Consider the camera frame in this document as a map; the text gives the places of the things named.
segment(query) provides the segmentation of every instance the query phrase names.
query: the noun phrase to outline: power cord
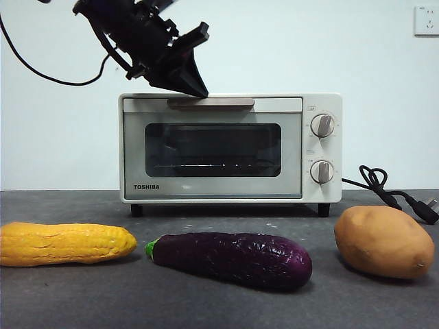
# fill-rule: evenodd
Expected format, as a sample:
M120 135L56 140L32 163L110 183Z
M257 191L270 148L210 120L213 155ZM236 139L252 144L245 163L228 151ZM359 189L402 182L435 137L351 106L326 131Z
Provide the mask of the power cord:
M102 76L102 72L104 71L104 66L105 63L107 61L107 59L109 59L110 55L105 56L105 58L102 60L101 63L101 68L99 69L99 73L91 80L85 81L85 82L67 82L67 81L62 81L59 79L56 79L54 77L49 77L48 75L45 75L39 71L37 71L36 69L34 69L32 66L30 66L18 53L18 51L15 49L14 45L12 44L12 41L8 35L8 33L6 32L6 28L5 25L3 24L3 20L1 19L1 14L0 14L0 26L1 26L1 31L3 32L3 35L5 36L6 41L9 44L9 47L11 48L12 52L14 53L14 55L19 59L19 61L26 66L29 70L31 70L32 72L34 72L35 74L39 75L40 77L43 77L47 80L56 82L57 84L64 84L66 86L86 86L87 84L92 84L93 82L95 82L96 80L98 80L101 76Z
M383 169L371 169L362 165L359 167L359 172L361 173L361 176L363 176L363 179L366 181L367 185L355 182L353 180L347 180L346 178L342 178L342 181L375 192L387 205L398 210L402 210L402 208L398 204L398 201L394 195L401 195L413 208L413 211L429 225L433 225L435 222L437 222L437 220L439 220L439 203L437 200L431 199L425 203L422 201L416 201L413 197L403 191L385 191L384 184L387 182L388 175ZM382 181L379 181L376 173L383 175Z

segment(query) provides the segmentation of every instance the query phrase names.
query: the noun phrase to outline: brown potato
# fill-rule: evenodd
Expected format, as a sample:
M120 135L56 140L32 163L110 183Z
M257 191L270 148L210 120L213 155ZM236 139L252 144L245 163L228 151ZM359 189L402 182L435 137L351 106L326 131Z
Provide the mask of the brown potato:
M412 279L426 274L433 263L429 234L408 214L391 207L348 208L334 233L343 259L362 272Z

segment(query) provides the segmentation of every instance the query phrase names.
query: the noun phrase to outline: eggplant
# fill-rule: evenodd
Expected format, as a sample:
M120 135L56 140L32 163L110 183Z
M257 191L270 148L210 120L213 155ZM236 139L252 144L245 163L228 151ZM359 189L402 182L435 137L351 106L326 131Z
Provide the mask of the eggplant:
M145 251L157 265L262 289L296 290L312 273L305 248L267 234L167 234Z

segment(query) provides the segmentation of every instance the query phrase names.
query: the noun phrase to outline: toaster oven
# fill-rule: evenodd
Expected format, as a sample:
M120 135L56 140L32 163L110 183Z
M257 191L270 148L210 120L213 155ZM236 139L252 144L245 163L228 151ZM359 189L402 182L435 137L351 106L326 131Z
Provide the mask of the toaster oven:
M342 98L124 94L120 196L143 205L318 204L342 196Z

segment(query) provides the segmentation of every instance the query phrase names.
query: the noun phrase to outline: gray surface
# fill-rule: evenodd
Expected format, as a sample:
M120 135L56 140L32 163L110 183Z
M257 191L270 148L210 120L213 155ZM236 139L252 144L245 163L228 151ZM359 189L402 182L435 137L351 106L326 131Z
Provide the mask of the gray surface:
M412 192L419 199L439 196L439 191ZM369 191L344 191L326 219L304 206L150 208L133 219L117 191L2 192L2 225L124 226L139 244L131 256L98 265L2 267L1 327L437 328L438 262L415 281L365 276L341 263L333 225L345 208L358 204L381 200ZM422 225L439 239L439 223ZM307 248L313 275L295 293L273 293L159 267L143 253L143 246L162 234L195 231L286 236Z

